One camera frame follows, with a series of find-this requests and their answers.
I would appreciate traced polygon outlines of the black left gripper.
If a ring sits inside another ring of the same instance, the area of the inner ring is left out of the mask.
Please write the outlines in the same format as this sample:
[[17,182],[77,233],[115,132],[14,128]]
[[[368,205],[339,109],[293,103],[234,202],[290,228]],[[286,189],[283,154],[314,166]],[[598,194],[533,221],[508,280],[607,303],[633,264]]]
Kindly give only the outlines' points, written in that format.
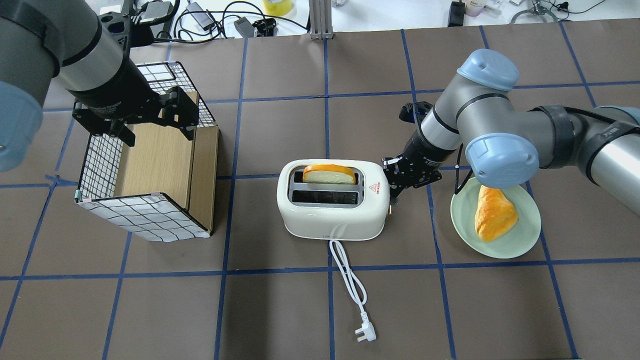
[[71,93],[84,105],[74,109],[72,116],[90,135],[109,135],[134,147],[135,133],[127,125],[152,123],[179,129],[188,141],[195,139],[197,101],[180,86],[172,86],[162,95],[153,91],[131,60],[124,61],[105,84]]

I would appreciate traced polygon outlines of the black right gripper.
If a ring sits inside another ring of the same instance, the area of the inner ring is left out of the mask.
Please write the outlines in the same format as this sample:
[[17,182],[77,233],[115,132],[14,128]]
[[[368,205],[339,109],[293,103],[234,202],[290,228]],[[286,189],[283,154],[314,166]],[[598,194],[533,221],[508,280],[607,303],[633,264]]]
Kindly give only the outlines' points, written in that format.
[[382,158],[382,171],[390,185],[391,198],[407,188],[420,188],[441,180],[441,164],[454,153],[430,143],[420,131],[412,134],[402,153]]

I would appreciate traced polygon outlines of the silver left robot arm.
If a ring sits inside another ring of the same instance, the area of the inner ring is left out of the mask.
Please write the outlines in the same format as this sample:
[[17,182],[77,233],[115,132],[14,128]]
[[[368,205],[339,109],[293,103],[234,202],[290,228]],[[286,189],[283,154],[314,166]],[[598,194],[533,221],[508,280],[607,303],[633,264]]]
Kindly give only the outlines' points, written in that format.
[[130,59],[155,42],[131,7],[96,14],[84,0],[3,0],[0,3],[0,168],[22,164],[41,127],[51,80],[58,78],[80,108],[73,118],[92,136],[135,145],[128,125],[151,123],[195,136],[199,109],[177,86],[160,95]]

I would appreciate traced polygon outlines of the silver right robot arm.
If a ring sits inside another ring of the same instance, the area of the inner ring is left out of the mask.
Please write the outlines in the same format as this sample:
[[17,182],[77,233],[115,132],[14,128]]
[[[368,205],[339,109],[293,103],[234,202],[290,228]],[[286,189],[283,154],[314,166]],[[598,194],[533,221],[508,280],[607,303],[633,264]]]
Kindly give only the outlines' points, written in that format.
[[639,110],[539,105],[514,109],[508,92],[519,79],[498,51],[473,51],[438,100],[407,103],[400,120],[416,130],[404,150],[382,160],[390,196],[441,178],[439,168],[461,145],[480,184],[505,189],[540,169],[575,166],[593,184],[638,214]]

